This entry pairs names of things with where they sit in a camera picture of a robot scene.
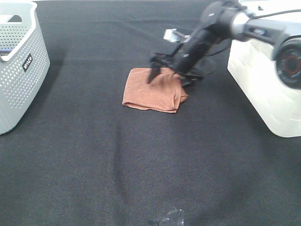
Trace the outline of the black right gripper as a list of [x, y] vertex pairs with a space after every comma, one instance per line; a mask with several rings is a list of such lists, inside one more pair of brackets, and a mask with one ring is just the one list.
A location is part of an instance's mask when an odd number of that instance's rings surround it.
[[180, 75], [183, 88], [192, 87], [202, 76], [194, 66], [217, 42], [218, 36], [205, 28], [197, 28], [174, 50], [172, 54], [153, 53], [150, 59], [151, 71], [147, 79], [150, 84], [158, 75], [161, 68], [167, 67]]

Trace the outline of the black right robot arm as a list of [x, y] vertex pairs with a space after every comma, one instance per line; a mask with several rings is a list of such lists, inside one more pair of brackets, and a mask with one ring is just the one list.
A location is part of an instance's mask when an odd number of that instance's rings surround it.
[[301, 24], [270, 19], [278, 14], [256, 16], [233, 0], [211, 3], [190, 35], [171, 30], [179, 45], [171, 54], [152, 54], [147, 82], [151, 83], [161, 73], [161, 68], [167, 67], [184, 78], [184, 86], [189, 86], [200, 77], [195, 65], [208, 55], [213, 45], [227, 39], [242, 42], [256, 39], [273, 46], [271, 60], [276, 63], [280, 81], [290, 88], [300, 89]]

